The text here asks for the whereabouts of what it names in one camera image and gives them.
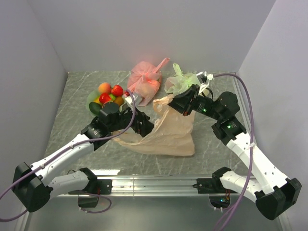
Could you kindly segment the orange plastic bag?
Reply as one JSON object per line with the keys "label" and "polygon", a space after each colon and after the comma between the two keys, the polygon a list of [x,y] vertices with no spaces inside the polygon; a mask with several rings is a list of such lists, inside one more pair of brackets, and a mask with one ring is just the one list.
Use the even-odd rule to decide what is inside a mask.
{"label": "orange plastic bag", "polygon": [[195,145],[192,138],[195,112],[183,116],[170,103],[173,94],[153,100],[153,110],[159,116],[153,130],[142,137],[132,129],[127,130],[113,141],[141,154],[161,154],[171,156],[192,156]]}

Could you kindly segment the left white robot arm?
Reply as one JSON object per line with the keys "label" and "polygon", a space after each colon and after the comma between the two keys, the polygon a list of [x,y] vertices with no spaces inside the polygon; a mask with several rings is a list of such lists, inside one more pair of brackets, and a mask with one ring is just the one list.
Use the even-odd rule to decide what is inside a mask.
{"label": "left white robot arm", "polygon": [[97,176],[86,167],[72,174],[59,174],[67,165],[106,144],[113,138],[113,132],[129,128],[145,137],[153,130],[154,124],[149,116],[133,106],[121,112],[116,103],[104,104],[91,123],[67,145],[31,165],[21,163],[17,166],[12,191],[28,212],[41,209],[50,199],[61,194],[98,193]]}

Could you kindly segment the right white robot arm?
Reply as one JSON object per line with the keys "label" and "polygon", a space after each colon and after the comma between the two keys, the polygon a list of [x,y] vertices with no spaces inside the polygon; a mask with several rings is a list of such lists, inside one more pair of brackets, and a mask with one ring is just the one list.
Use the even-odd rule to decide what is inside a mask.
{"label": "right white robot arm", "polygon": [[282,173],[251,142],[251,135],[235,116],[240,107],[234,93],[225,91],[213,100],[199,89],[199,86],[192,85],[168,105],[183,116],[196,111],[216,120],[212,126],[215,136],[241,159],[254,176],[253,180],[247,180],[223,167],[213,173],[212,187],[217,192],[229,189],[240,193],[245,189],[244,197],[255,202],[265,218],[276,219],[296,203],[302,188],[300,181]]}

